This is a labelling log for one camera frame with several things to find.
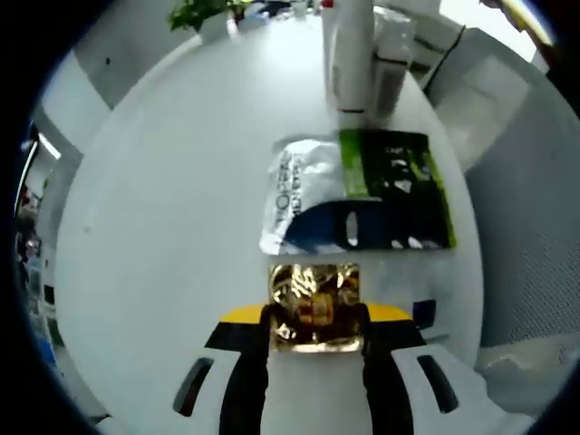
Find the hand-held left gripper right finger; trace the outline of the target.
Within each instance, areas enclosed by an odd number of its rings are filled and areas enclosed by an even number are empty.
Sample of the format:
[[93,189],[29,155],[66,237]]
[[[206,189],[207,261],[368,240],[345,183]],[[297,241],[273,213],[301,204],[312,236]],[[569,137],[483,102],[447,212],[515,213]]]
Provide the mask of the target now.
[[480,422],[483,379],[409,314],[361,305],[362,379],[375,434],[467,434]]

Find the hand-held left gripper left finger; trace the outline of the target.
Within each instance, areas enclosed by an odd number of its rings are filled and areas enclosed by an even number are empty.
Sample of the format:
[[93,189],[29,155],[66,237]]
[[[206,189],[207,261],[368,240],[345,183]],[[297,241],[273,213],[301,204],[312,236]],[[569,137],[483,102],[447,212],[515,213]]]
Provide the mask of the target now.
[[223,315],[179,386],[172,410],[197,434],[258,434],[268,387],[271,306]]

